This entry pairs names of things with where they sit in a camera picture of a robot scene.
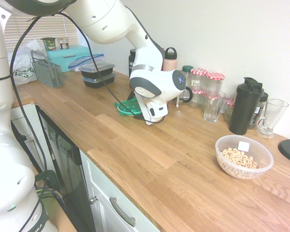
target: window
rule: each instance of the window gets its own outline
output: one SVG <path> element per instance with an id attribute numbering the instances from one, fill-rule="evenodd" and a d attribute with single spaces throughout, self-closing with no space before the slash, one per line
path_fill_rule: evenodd
<path id="1" fill-rule="evenodd" d="M 4 40 L 8 52 L 12 52 L 24 31 L 32 22 L 32 16 L 13 15 L 9 18 L 5 27 Z M 77 28 L 66 17 L 56 14 L 55 16 L 42 17 L 33 26 L 24 38 L 22 45 L 36 39 L 43 45 L 41 38 L 44 37 L 69 37 L 69 45 L 78 44 Z"/>

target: dishwasher door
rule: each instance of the dishwasher door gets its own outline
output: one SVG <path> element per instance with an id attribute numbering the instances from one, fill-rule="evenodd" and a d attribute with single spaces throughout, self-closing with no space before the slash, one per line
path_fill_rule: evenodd
<path id="1" fill-rule="evenodd" d="M 66 204 L 66 214 L 78 231 L 95 232 L 79 148 L 43 112 L 43 128 L 57 165 L 55 167 Z"/>

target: clear plastic bowl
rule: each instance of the clear plastic bowl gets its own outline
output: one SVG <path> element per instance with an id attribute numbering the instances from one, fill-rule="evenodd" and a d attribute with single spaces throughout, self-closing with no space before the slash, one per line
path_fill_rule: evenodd
<path id="1" fill-rule="evenodd" d="M 237 149 L 240 141 L 249 143 L 249 151 L 248 152 L 244 151 L 245 155 L 247 155 L 248 157 L 252 156 L 253 161 L 256 162 L 258 166 L 260 166 L 259 169 L 242 167 L 228 160 L 227 158 L 224 157 L 224 155 L 221 154 L 221 152 L 224 149 L 228 148 Z M 227 174 L 235 178 L 244 180 L 255 179 L 263 175 L 274 164 L 273 156 L 265 146 L 263 146 L 262 144 L 258 143 L 253 139 L 249 139 L 244 136 L 227 135 L 221 137 L 220 139 L 217 140 L 215 148 L 219 165 Z"/>

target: butcher block countertop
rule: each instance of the butcher block countertop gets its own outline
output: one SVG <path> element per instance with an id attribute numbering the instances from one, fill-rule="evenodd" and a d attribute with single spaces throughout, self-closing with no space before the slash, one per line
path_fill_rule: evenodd
<path id="1" fill-rule="evenodd" d="M 65 84 L 38 81 L 20 86 L 163 232 L 290 232 L 290 161 L 277 145 L 286 138 L 246 137 L 266 146 L 273 167 L 254 180 L 226 174 L 215 142 L 232 134 L 222 116 L 203 120 L 200 109 L 169 104 L 162 123 L 146 125 L 121 116 L 106 87 L 86 87 L 80 73 L 65 72 Z M 121 100 L 131 89 L 117 73 L 109 88 Z"/>

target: teal box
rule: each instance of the teal box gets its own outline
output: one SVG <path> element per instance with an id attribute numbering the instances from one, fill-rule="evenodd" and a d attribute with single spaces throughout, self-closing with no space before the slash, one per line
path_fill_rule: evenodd
<path id="1" fill-rule="evenodd" d="M 50 62 L 61 66 L 62 72 L 70 71 L 68 66 L 80 57 L 90 56 L 89 48 L 81 45 L 70 45 L 68 49 L 46 51 Z"/>

